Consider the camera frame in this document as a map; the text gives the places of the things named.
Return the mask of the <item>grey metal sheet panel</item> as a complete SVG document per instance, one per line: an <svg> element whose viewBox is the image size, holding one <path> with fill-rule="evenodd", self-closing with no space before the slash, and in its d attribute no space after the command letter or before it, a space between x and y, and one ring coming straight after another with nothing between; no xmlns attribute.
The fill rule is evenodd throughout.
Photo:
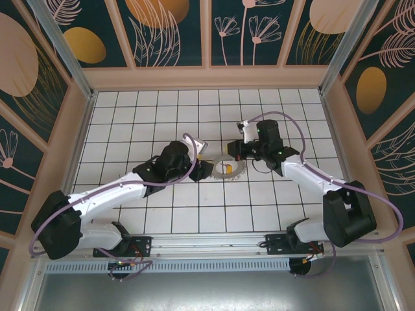
<svg viewBox="0 0 415 311"><path fill-rule="evenodd" d="M48 275L35 311L384 311L369 276L295 279L287 272Z"/></svg>

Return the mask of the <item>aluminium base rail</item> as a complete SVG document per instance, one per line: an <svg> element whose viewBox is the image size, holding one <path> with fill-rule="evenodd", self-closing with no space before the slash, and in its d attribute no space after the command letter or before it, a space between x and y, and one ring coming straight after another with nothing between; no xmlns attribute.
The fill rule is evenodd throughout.
<svg viewBox="0 0 415 311"><path fill-rule="evenodd" d="M222 259L265 256L261 233L154 235L150 254L160 259Z"/></svg>

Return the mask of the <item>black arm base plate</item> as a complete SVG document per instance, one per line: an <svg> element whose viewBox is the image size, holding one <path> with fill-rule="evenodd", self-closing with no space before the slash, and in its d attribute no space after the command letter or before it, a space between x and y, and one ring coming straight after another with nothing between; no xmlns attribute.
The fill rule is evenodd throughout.
<svg viewBox="0 0 415 311"><path fill-rule="evenodd" d="M119 258L140 259L141 257L150 257L151 248L151 236L133 236L127 246L116 247L108 252Z"/></svg>
<svg viewBox="0 0 415 311"><path fill-rule="evenodd" d="M286 234L265 235L265 240L259 243L259 247L265 248L268 255L301 255L323 254L323 245L318 242L300 242L297 238L288 237Z"/></svg>

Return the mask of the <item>aluminium corner post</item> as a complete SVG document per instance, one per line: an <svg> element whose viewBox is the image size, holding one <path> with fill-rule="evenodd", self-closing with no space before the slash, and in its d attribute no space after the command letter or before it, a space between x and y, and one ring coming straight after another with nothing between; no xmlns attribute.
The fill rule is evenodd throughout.
<svg viewBox="0 0 415 311"><path fill-rule="evenodd" d="M373 16L378 2L379 0L362 0L362 3L359 5L355 15L353 16L345 35L343 35L318 87L321 97L325 97L328 94L328 91L337 79L342 66L351 54L357 41L362 36L362 33L364 32L370 18Z"/></svg>
<svg viewBox="0 0 415 311"><path fill-rule="evenodd" d="M81 92L87 98L91 98L93 95L93 89L83 73L78 60L75 58L69 45L67 44L62 31L50 14L47 5L43 2L43 0L27 0L27 3L32 9L34 15L38 18L40 25L46 31L48 37L56 47L57 52L62 57L64 64L69 69L69 72L72 74L72 77Z"/></svg>

